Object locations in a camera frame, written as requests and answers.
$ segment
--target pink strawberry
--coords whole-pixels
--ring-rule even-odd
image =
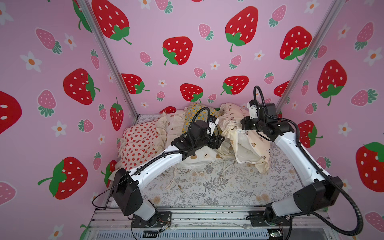
[[[305,109],[305,113],[312,114],[313,112],[316,112],[316,109],[317,109],[316,103],[308,104],[308,106]]]
[[[287,6],[281,5],[275,11],[273,11],[272,18],[269,19],[269,27],[273,28],[276,25],[278,25],[279,21],[281,21],[284,18],[286,10],[287,10]]]
[[[273,76],[273,73],[267,73],[264,77],[265,77],[264,81],[266,84],[271,84],[275,79],[275,77]]]
[[[377,212],[370,212],[365,215],[365,220],[380,232],[384,232],[384,216]]]
[[[121,139],[120,138],[118,138],[116,140],[116,144],[118,145],[118,149],[120,149],[120,147],[121,147]]]
[[[207,75],[205,74],[204,70],[201,68],[195,68],[194,69],[195,76],[200,77],[201,79],[205,78]]]
[[[362,107],[365,106],[367,103],[371,104],[374,101],[376,101],[376,97],[379,95],[376,93],[375,90],[369,89],[368,91],[366,90],[360,90],[357,92],[352,98],[351,98],[351,103],[353,105]]]
[[[53,109],[56,107],[56,100],[51,91],[43,90],[37,97],[37,103],[40,105],[38,109],[41,115],[48,117],[48,115],[52,116],[55,113]]]
[[[98,59],[98,55],[97,55],[95,49],[92,49],[92,51],[91,51],[91,61],[92,61],[93,65],[95,66],[95,68],[99,69],[100,61]]]
[[[99,105],[100,117],[105,121],[107,120],[107,110],[104,108],[103,104]]]
[[[141,52],[140,53],[140,60],[144,63],[144,65],[146,65],[147,67],[150,67],[152,66],[152,61],[151,61],[151,57],[145,53],[145,52]]]
[[[42,28],[36,28],[35,33],[37,38],[40,40],[40,42],[46,49],[52,50],[52,52],[57,55],[60,55],[62,53],[60,43],[58,41],[55,41],[55,37],[52,33]]]
[[[211,31],[211,27],[207,24],[200,24],[199,25],[199,32],[200,32],[200,36],[202,38],[205,38],[205,40],[209,41],[211,39],[213,39],[214,37],[214,32]]]
[[[216,100],[216,94],[211,94],[211,95],[208,96],[207,101],[209,103],[213,103],[215,100]]]
[[[0,206],[14,199],[16,192],[16,188],[14,188],[11,184],[0,181]]]
[[[303,96],[308,92],[308,89],[309,89],[308,84],[309,84],[308,80],[305,80],[305,81],[303,82],[303,86],[301,87],[301,94],[302,94]]]
[[[165,14],[170,14],[173,10],[172,3],[168,0],[155,0],[157,8],[160,11],[164,11]]]
[[[231,59],[231,63],[229,64],[229,67],[231,69],[237,68],[238,65],[241,63],[241,55],[237,55],[234,58]]]
[[[79,127],[79,130],[82,132],[90,132],[93,129],[93,123],[88,119],[81,120],[79,122],[78,127]]]
[[[165,93],[163,91],[160,91],[156,94],[156,98],[159,100],[159,101],[163,101],[164,98],[166,97]]]
[[[360,30],[358,36],[356,37],[357,42],[355,42],[355,50],[359,51],[363,49],[368,44],[368,40],[371,39],[373,35],[373,22],[365,24],[364,28]]]
[[[331,166],[331,161],[327,157],[319,157],[316,162],[322,167],[323,169],[329,168]]]
[[[93,160],[93,168],[95,169],[95,171],[99,169],[100,165],[101,165],[101,154],[97,152],[95,154],[95,159]]]

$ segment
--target yellow patterned pillow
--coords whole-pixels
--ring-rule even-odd
[[[184,127],[183,127],[183,133],[185,133],[187,130],[188,130],[188,127],[189,127],[189,124],[190,122],[192,121],[193,117],[195,116],[195,114],[200,110],[202,109],[203,107],[206,107],[205,105],[201,104],[201,103],[191,103],[188,108],[187,108],[187,112],[185,113],[185,120],[184,120]],[[221,115],[223,115],[223,112],[220,112],[220,111],[217,111],[216,109],[214,108],[209,108],[209,110],[211,111],[211,115],[212,116],[215,116],[215,117],[220,117]],[[203,120],[203,121],[207,121],[207,111],[204,110],[202,111],[198,117],[196,118],[196,120]]]

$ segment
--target black cable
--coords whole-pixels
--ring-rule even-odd
[[[332,223],[330,223],[329,221],[327,221],[325,218],[323,218],[322,216],[320,216],[319,214],[315,213],[315,212],[310,212],[310,214],[312,215],[315,215],[316,217],[318,217],[320,220],[322,220],[325,224],[327,224],[328,226],[330,226],[333,230],[341,233],[341,234],[344,234],[344,235],[347,235],[347,236],[356,236],[358,234],[361,233],[362,229],[363,229],[363,226],[364,226],[364,221],[363,221],[363,218],[362,218],[362,214],[360,212],[360,209],[359,207],[357,206],[357,204],[354,202],[354,200],[348,195],[348,193],[346,193],[341,187],[339,187],[335,182],[332,181],[332,179],[327,176],[324,172],[323,172],[323,169],[320,168],[315,162],[314,160],[307,154],[307,152],[304,150],[304,148],[301,146],[301,142],[300,142],[300,130],[299,130],[299,127],[297,126],[297,124],[295,122],[293,122],[292,120],[289,120],[289,119],[286,119],[286,118],[275,118],[273,116],[270,116],[268,115],[268,113],[266,112],[266,105],[265,105],[265,100],[264,100],[264,96],[263,96],[263,92],[262,90],[260,89],[259,86],[255,86],[254,89],[253,89],[253,98],[254,98],[254,101],[255,103],[257,102],[256,100],[256,89],[259,91],[260,93],[260,97],[262,99],[262,103],[263,103],[263,111],[264,111],[264,114],[266,115],[266,117],[270,118],[270,119],[273,119],[273,120],[279,120],[279,121],[286,121],[286,122],[289,122],[291,123],[295,129],[296,129],[296,146],[300,149],[300,151],[303,153],[303,155],[307,158],[307,160],[313,165],[313,167],[316,169],[316,171],[328,182],[330,183],[334,188],[336,188],[347,200],[348,202],[351,204],[353,210],[355,211],[355,214],[356,214],[356,218],[357,218],[357,224],[356,224],[356,227],[354,230],[352,231],[345,231],[345,230],[342,230],[338,227],[336,227],[335,225],[333,225]]]

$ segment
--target strawberry stem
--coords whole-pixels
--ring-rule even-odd
[[[124,37],[123,37],[123,39],[124,39],[129,45],[132,45],[132,43],[128,42]]]

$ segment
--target pink wallpaper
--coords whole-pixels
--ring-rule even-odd
[[[138,113],[277,102],[331,0],[89,0]]]
[[[282,110],[362,211],[363,232],[343,240],[384,238],[383,9],[383,1],[346,2]],[[342,229],[356,225],[343,196],[328,213]]]
[[[106,189],[133,117],[89,30],[71,0],[0,2],[1,239],[82,239]]]

